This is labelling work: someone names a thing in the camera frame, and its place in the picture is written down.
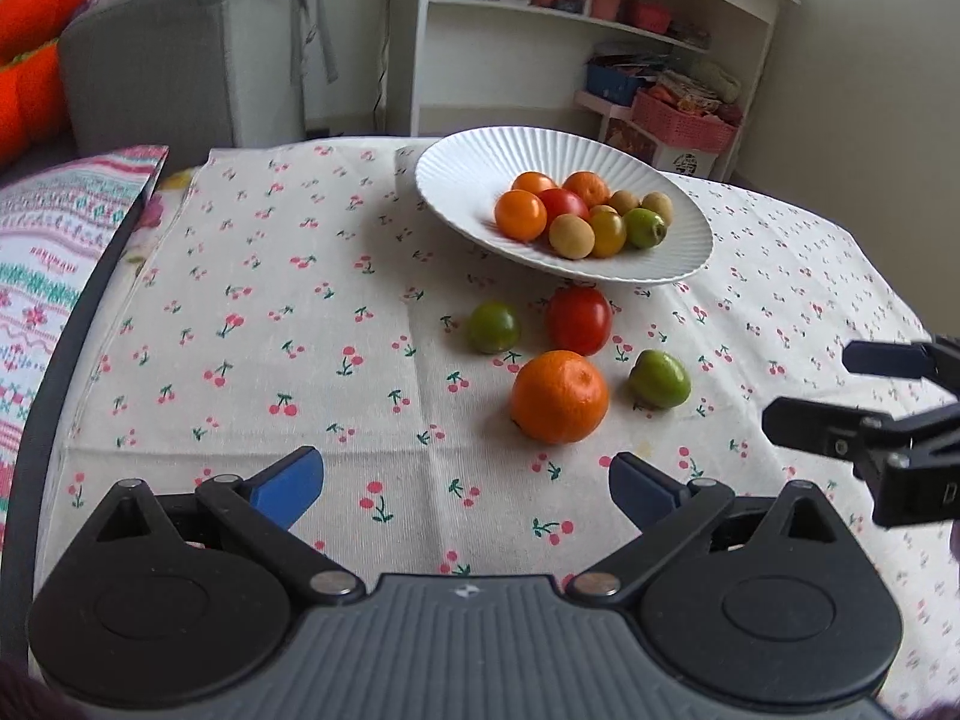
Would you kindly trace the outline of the blue storage bin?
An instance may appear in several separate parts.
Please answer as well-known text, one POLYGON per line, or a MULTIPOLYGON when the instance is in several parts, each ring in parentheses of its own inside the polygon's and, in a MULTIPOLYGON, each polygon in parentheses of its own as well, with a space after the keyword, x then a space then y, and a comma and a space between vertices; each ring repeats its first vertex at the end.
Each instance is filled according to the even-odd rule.
POLYGON ((615 106, 630 107, 640 91, 643 72, 634 65, 586 65, 586 91, 615 106))

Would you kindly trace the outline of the orange cherry tomato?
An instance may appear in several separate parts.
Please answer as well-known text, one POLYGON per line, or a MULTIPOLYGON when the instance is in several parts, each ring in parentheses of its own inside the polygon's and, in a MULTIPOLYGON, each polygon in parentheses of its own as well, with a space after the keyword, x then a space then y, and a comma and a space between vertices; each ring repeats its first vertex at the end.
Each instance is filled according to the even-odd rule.
POLYGON ((494 224, 513 241, 535 241, 547 227, 547 212, 535 193, 510 190, 494 204, 494 224))
POLYGON ((548 177, 547 174, 542 174, 542 172, 535 171, 526 171, 512 181, 512 190, 524 190, 524 192, 539 193, 545 192, 545 190, 550 190, 551 188, 556 188, 556 182, 548 177))

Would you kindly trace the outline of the yellow green tomato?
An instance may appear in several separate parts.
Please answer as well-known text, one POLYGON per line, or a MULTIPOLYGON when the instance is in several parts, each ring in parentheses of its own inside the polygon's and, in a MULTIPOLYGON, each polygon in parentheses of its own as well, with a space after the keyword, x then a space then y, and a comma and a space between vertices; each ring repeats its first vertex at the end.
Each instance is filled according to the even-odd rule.
POLYGON ((590 216, 590 227, 594 231, 592 255, 597 259, 615 257, 626 244, 626 226, 617 211, 599 211, 590 216))

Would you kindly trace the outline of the tan longan fruit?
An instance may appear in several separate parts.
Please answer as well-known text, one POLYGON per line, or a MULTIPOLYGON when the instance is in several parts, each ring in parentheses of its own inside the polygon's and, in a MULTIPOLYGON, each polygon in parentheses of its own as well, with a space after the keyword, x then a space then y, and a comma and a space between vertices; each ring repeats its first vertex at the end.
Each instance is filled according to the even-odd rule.
POLYGON ((563 259, 583 260, 594 250, 596 232, 590 222, 581 216, 563 213, 551 222, 548 242, 551 249, 563 259))
POLYGON ((674 204, 667 193, 658 192, 657 190, 646 193, 641 205, 643 205, 646 210, 651 210, 652 213, 661 216, 661 220, 665 226, 672 226, 674 222, 674 204))

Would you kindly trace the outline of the white shelf desk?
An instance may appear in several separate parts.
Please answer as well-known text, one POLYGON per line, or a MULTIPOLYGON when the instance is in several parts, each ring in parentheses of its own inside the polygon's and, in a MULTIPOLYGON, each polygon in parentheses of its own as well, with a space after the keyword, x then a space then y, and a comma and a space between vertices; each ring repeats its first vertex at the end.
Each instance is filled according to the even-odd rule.
MULTIPOLYGON (((578 0, 590 5, 594 0, 578 0)), ((793 0, 638 0, 708 32, 695 47, 617 20, 516 0, 386 0, 382 126, 391 135, 444 135, 461 128, 530 124, 599 133, 574 96, 597 47, 704 55, 754 104, 781 10, 793 0)))

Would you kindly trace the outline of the white printed storage box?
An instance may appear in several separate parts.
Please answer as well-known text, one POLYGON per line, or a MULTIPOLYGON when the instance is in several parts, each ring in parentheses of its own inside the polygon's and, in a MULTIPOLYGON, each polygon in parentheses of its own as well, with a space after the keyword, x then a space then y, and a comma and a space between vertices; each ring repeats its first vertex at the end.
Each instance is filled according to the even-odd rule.
POLYGON ((662 172, 675 172, 682 176, 706 177, 713 171, 718 156, 692 148, 669 146, 633 122, 612 119, 608 122, 605 143, 635 156, 636 160, 649 164, 662 172))

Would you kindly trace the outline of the small tan longan middle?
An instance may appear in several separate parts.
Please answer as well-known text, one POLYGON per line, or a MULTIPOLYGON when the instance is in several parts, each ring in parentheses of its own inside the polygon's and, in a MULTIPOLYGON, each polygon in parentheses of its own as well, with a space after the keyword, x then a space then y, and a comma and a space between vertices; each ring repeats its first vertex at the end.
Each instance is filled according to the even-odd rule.
POLYGON ((617 211, 620 216, 625 216, 626 213, 630 213, 631 210, 635 210, 641 204, 641 200, 636 197, 635 193, 628 192, 628 190, 617 190, 610 195, 610 199, 607 200, 607 203, 612 206, 613 210, 617 211))

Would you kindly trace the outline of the grey sofa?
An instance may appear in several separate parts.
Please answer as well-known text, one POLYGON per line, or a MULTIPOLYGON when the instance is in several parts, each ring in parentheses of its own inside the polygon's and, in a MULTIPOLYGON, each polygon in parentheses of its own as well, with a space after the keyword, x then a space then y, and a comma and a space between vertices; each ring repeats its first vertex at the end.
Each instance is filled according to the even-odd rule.
POLYGON ((104 0, 59 55, 83 156, 166 146, 181 169, 306 133, 299 0, 104 0))

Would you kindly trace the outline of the dark green tomato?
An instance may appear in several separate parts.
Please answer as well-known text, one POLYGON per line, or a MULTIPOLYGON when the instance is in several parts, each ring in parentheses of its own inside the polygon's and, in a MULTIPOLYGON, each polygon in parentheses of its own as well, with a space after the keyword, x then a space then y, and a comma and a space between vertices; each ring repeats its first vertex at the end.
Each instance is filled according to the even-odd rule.
POLYGON ((511 305, 487 301, 477 305, 467 322, 470 348, 483 355, 496 355, 512 348, 521 338, 521 322, 511 305))

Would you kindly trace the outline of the pink plastic basket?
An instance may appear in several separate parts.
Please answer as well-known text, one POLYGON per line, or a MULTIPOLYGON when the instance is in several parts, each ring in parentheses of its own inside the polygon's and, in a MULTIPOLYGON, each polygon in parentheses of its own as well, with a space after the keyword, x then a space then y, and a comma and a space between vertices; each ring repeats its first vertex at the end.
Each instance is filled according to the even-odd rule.
POLYGON ((644 132, 672 148, 721 154, 737 135, 736 127, 716 115, 692 115, 670 107, 647 91, 636 94, 631 119, 644 132))

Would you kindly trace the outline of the large red tomato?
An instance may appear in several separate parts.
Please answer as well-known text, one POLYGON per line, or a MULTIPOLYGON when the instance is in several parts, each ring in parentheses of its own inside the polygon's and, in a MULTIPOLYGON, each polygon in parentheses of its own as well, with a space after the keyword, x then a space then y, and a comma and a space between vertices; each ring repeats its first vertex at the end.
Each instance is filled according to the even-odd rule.
POLYGON ((599 289, 567 286, 548 301, 545 327, 553 348, 592 356, 612 335, 612 309, 599 289))

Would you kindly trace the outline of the red small basket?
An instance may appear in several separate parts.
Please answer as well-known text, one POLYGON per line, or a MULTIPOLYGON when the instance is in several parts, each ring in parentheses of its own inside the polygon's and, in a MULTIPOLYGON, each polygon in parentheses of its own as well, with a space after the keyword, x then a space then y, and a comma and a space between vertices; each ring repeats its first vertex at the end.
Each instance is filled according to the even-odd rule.
POLYGON ((672 11, 661 5, 631 0, 630 4, 626 5, 626 18, 633 28, 665 34, 669 31, 672 11))

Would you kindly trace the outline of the tan longan fruit right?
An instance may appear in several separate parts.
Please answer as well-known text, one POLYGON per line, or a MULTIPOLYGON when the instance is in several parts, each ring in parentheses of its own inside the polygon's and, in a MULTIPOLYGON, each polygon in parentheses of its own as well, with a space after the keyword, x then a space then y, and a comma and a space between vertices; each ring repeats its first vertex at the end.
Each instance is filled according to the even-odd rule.
POLYGON ((643 205, 646 210, 651 210, 652 213, 661 216, 661 220, 665 226, 672 226, 674 222, 674 204, 667 193, 658 192, 657 190, 646 193, 641 205, 643 205))

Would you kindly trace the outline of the green lime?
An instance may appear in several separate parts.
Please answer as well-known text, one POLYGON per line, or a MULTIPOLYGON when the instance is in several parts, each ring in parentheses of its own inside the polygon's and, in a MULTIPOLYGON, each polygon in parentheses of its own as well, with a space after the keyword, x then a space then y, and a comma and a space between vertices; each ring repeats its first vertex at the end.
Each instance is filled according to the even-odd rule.
POLYGON ((665 351, 645 349, 628 376, 631 395, 647 408, 672 410, 692 393, 690 377, 679 361, 665 351))

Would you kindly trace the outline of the white ribbed plate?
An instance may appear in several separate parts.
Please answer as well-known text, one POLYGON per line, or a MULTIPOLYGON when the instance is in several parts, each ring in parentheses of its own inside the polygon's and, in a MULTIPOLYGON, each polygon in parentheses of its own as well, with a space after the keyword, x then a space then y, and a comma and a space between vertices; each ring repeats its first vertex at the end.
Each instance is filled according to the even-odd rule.
POLYGON ((563 277, 672 283, 713 254, 711 227, 688 193, 630 154, 571 133, 454 133, 421 154, 415 185, 464 238, 563 277))

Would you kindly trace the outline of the cherry print tablecloth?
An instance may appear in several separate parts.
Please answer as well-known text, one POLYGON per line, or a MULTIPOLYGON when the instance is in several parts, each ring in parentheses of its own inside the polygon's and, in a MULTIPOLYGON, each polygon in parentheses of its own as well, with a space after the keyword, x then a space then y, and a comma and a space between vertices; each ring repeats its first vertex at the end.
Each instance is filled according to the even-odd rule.
POLYGON ((619 390, 641 351, 692 378, 677 410, 617 392, 568 447, 508 415, 512 379, 547 346, 555 278, 489 254, 420 202, 413 145, 301 145, 213 154, 164 195, 142 265, 117 268, 76 367, 49 466, 37 567, 49 572, 112 484, 183 493, 247 476, 302 444, 324 457, 296 533, 374 582, 384 572, 550 574, 568 580, 635 536, 607 489, 622 450, 742 494, 817 483, 895 595, 905 621, 885 704, 900 715, 958 695, 958 569, 944 525, 882 530, 838 461, 766 442, 776 397, 894 415, 940 405, 929 383, 850 376, 855 338, 923 327, 853 236, 809 211, 690 179, 713 228, 690 280, 611 284, 596 356, 619 390), (477 305, 521 322, 506 351, 470 348, 477 305))

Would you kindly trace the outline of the large orange mandarin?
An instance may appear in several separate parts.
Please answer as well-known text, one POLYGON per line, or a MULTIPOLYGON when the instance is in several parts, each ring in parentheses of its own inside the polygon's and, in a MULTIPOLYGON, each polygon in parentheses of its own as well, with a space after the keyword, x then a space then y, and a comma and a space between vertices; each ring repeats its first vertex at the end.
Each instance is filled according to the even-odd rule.
POLYGON ((574 444, 601 426, 610 390, 601 371, 584 356, 555 349, 517 372, 509 417, 527 437, 544 444, 574 444))

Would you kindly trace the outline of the orange plush cushion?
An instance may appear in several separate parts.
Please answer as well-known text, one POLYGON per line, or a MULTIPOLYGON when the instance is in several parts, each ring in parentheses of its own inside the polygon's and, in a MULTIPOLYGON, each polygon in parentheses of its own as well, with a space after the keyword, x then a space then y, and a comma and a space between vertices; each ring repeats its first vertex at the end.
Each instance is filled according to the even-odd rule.
POLYGON ((59 37, 86 0, 2 0, 2 167, 70 127, 59 37))

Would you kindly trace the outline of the small orange mandarin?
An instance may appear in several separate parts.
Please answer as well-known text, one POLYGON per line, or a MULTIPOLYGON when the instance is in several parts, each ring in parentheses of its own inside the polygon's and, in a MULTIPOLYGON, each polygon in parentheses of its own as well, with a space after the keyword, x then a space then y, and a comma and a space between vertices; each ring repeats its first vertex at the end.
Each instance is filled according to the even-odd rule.
POLYGON ((566 177, 563 187, 569 192, 576 193, 583 200, 587 208, 601 205, 610 199, 610 188, 607 182, 597 172, 578 171, 566 177))

